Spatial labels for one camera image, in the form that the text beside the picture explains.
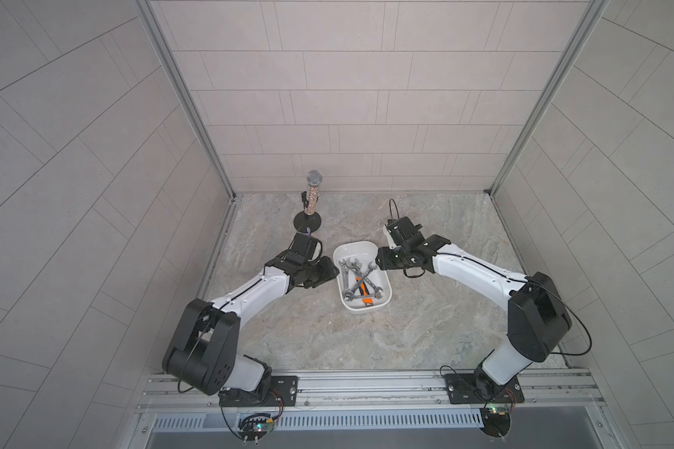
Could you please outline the silver combination wrench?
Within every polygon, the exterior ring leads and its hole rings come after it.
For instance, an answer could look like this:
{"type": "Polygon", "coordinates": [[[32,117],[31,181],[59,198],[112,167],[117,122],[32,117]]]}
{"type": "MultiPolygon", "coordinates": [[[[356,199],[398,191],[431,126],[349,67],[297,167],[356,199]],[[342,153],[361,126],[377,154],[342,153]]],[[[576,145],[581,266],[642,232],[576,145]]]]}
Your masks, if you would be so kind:
{"type": "Polygon", "coordinates": [[[340,267],[342,269],[342,279],[343,279],[343,299],[348,300],[350,299],[353,294],[351,293],[351,287],[350,287],[350,269],[349,269],[349,261],[347,259],[342,259],[339,261],[340,267]]]}

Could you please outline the small silver wrench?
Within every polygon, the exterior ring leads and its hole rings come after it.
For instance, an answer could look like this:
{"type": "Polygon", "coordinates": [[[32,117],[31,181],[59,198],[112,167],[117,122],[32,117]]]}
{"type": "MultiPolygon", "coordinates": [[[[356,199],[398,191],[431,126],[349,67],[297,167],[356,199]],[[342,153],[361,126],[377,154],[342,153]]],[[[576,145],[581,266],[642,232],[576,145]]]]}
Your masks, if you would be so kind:
{"type": "Polygon", "coordinates": [[[380,286],[377,286],[376,284],[374,284],[374,283],[368,278],[368,276],[369,276],[373,271],[375,271],[375,270],[377,269],[376,263],[371,262],[371,263],[368,265],[368,271],[367,271],[367,273],[365,273],[365,274],[362,273],[361,267],[362,267],[361,262],[359,262],[359,261],[357,261],[357,260],[355,260],[355,261],[352,263],[352,268],[351,268],[351,269],[352,269],[352,271],[354,271],[354,272],[356,273],[357,278],[356,278],[356,283],[355,283],[355,285],[351,288],[351,293],[352,293],[352,294],[355,294],[355,293],[358,291],[358,288],[359,288],[359,281],[358,281],[358,278],[359,278],[359,275],[362,274],[363,280],[364,280],[364,281],[366,282],[366,284],[367,284],[368,286],[370,286],[370,288],[372,288],[372,290],[373,290],[373,297],[376,297],[377,299],[381,299],[381,298],[382,298],[382,294],[383,294],[383,288],[380,287],[380,286]]]}

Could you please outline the orange handled adjustable wrench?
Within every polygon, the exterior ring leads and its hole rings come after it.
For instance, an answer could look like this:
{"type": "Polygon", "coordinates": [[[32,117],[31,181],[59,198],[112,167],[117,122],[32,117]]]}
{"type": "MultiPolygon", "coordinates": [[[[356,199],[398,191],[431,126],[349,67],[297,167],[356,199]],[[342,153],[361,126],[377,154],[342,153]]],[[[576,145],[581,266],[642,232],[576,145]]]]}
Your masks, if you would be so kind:
{"type": "Polygon", "coordinates": [[[374,306],[373,295],[371,294],[371,291],[370,291],[368,285],[363,280],[362,274],[359,275],[358,281],[359,281],[359,288],[358,288],[359,297],[361,298],[363,305],[366,308],[374,306]]]}

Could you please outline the long silver wrench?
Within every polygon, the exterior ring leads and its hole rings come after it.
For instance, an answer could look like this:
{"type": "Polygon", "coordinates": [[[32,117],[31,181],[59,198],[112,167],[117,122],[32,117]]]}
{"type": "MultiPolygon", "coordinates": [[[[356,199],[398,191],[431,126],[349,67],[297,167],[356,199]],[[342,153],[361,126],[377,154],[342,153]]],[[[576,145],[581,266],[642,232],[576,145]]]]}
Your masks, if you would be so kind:
{"type": "Polygon", "coordinates": [[[377,268],[377,265],[375,263],[370,263],[368,271],[365,274],[361,273],[361,265],[357,262],[348,262],[346,268],[356,274],[357,278],[356,284],[353,287],[344,290],[343,299],[352,301],[353,299],[369,297],[369,288],[367,287],[367,282],[369,281],[368,276],[377,268]]]}

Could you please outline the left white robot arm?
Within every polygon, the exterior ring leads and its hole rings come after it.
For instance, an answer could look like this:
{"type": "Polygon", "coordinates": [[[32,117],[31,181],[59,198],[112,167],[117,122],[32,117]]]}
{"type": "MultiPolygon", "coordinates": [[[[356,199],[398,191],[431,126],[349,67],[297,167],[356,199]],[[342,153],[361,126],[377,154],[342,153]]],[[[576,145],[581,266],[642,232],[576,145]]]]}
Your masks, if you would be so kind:
{"type": "Polygon", "coordinates": [[[163,357],[163,372],[208,396],[226,391],[242,402],[266,400],[271,390],[271,367],[237,354],[243,325],[294,288],[316,288],[338,274],[327,256],[299,264],[277,257],[228,295],[191,301],[163,357]]]}

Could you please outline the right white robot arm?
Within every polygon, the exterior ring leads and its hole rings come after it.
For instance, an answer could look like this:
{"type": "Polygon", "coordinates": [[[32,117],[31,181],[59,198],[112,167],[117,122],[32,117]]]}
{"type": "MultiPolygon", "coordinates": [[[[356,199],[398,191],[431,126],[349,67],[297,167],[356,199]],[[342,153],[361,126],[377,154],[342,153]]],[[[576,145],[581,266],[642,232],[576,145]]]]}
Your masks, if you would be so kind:
{"type": "Polygon", "coordinates": [[[548,275],[501,269],[440,237],[381,247],[376,265],[384,271],[421,268],[451,278],[507,313],[507,338],[474,370],[475,388],[484,397],[496,395],[530,365],[558,355],[556,347],[573,327],[571,310],[548,275]]]}

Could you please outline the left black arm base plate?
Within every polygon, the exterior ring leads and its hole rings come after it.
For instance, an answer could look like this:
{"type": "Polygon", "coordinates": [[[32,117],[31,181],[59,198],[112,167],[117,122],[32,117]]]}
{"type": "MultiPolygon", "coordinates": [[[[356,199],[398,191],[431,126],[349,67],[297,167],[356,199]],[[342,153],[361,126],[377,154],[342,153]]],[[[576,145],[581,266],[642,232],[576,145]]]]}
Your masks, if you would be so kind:
{"type": "Polygon", "coordinates": [[[254,391],[232,388],[219,392],[219,404],[237,408],[292,407],[296,404],[299,379],[298,376],[270,375],[254,391]]]}

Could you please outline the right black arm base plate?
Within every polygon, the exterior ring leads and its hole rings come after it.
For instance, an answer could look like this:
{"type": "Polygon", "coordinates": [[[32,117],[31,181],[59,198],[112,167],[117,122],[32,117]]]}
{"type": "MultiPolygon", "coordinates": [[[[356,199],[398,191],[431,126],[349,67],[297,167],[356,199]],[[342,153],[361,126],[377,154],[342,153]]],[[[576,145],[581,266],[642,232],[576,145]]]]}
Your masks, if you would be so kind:
{"type": "Polygon", "coordinates": [[[518,379],[513,377],[506,385],[496,385],[489,377],[484,384],[475,380],[473,373],[447,372],[442,375],[447,397],[452,405],[516,405],[525,402],[518,379]]]}

